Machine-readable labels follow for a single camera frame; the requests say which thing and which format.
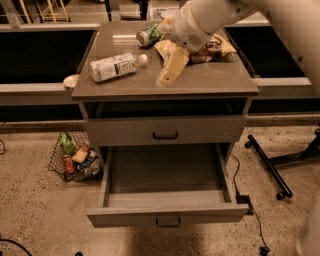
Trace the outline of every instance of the terrazzo floor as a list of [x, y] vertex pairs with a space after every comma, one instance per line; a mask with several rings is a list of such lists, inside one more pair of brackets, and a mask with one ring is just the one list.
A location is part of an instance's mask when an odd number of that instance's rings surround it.
[[[27, 248], [31, 255], [151, 256], [151, 255], [259, 255], [263, 241], [256, 215], [237, 223], [99, 228], [86, 216], [96, 207], [100, 181], [65, 183], [48, 171], [60, 133], [50, 129], [21, 129], [0, 125], [6, 152], [0, 155], [0, 234]], [[249, 194], [260, 217], [269, 255], [296, 255], [296, 239], [320, 188], [319, 161], [311, 160], [280, 173], [294, 196], [278, 201], [279, 187], [253, 148], [253, 134], [269, 157], [303, 151], [314, 138], [316, 125], [247, 127], [227, 163], [229, 179], [240, 169], [237, 184]], [[4, 256], [26, 255], [17, 246], [0, 242]]]

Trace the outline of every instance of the black cable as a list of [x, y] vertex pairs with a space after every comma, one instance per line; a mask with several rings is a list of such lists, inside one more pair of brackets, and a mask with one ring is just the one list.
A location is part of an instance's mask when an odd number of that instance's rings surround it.
[[18, 242], [16, 241], [13, 241], [13, 240], [10, 240], [10, 239], [2, 239], [0, 238], [0, 242], [7, 242], [7, 243], [12, 243], [12, 244], [15, 244], [16, 246], [18, 246], [19, 248], [21, 248], [26, 254], [28, 254], [29, 256], [32, 256], [30, 252], [28, 252], [28, 250], [23, 247], [21, 244], [19, 244]]
[[2, 144], [2, 147], [3, 147], [3, 151], [0, 151], [0, 155], [3, 155], [6, 152], [6, 147], [5, 147], [4, 142], [2, 140], [0, 140], [0, 143]]
[[[235, 172], [235, 174], [234, 174], [234, 176], [233, 176], [233, 183], [234, 183], [234, 187], [235, 187], [235, 189], [236, 189], [236, 196], [237, 196], [237, 197], [241, 197], [242, 199], [246, 200], [246, 201], [249, 203], [249, 201], [248, 201], [248, 199], [247, 199], [246, 197], [242, 197], [242, 196], [240, 195], [240, 191], [239, 191], [239, 189], [238, 189], [237, 182], [236, 182], [236, 177], [237, 177], [238, 172], [239, 172], [239, 170], [240, 170], [240, 161], [239, 161], [239, 159], [238, 159], [235, 155], [233, 155], [233, 154], [231, 154], [231, 155], [232, 155], [232, 156], [236, 159], [236, 161], [238, 162], [237, 170], [236, 170], [236, 172]], [[269, 249], [269, 247], [267, 246], [267, 243], [266, 243], [266, 241], [264, 240], [264, 237], [263, 237], [262, 224], [261, 224], [261, 220], [260, 220], [260, 218], [259, 218], [259, 215], [257, 214], [256, 210], [254, 209], [252, 202], [250, 202], [250, 204], [251, 204], [252, 210], [253, 210], [253, 212], [254, 212], [257, 220], [258, 220], [258, 223], [259, 223], [260, 236], [261, 236], [261, 239], [262, 239], [262, 241], [263, 241], [263, 243], [264, 243], [264, 246], [265, 246], [264, 248], [265, 248], [265, 250], [266, 250], [267, 252], [270, 252], [270, 249]]]

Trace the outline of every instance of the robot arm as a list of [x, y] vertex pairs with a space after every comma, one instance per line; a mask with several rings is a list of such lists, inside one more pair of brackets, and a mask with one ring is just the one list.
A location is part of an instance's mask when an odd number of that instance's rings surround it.
[[320, 95], [319, 0], [192, 0], [173, 18], [169, 39], [189, 52], [211, 36], [261, 11]]

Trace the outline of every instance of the cabinet countertop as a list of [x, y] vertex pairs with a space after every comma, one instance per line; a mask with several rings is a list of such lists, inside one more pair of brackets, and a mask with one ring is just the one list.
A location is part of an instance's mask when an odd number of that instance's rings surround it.
[[[163, 68], [163, 60], [151, 46], [141, 48], [136, 33], [147, 28], [148, 21], [121, 21], [101, 24], [85, 60], [79, 81], [72, 92], [76, 101], [152, 100], [203, 97], [237, 97], [258, 94], [237, 54], [229, 54], [217, 62], [187, 66], [168, 88], [159, 88], [156, 80]], [[224, 36], [223, 30], [218, 34]], [[136, 73], [96, 83], [90, 76], [91, 61], [131, 52], [146, 54], [148, 64]]]

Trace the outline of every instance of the black stand leg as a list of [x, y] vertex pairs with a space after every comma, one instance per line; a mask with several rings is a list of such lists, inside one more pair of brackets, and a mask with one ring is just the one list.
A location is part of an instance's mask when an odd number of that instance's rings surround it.
[[309, 146], [305, 151], [296, 153], [296, 154], [289, 154], [289, 155], [274, 157], [274, 158], [268, 158], [266, 154], [263, 152], [258, 142], [255, 140], [255, 138], [252, 135], [248, 136], [249, 142], [246, 143], [245, 145], [246, 148], [249, 148], [251, 145], [254, 146], [260, 158], [266, 164], [272, 176], [275, 178], [280, 188], [282, 189], [282, 191], [277, 194], [278, 200], [282, 200], [285, 197], [290, 198], [293, 196], [293, 194], [290, 191], [287, 184], [282, 179], [282, 177], [280, 176], [280, 174], [278, 173], [277, 169], [275, 168], [275, 165], [288, 164], [288, 163], [302, 161], [310, 158], [320, 157], [320, 129], [317, 129], [315, 134], [316, 134], [315, 139], [309, 144]]

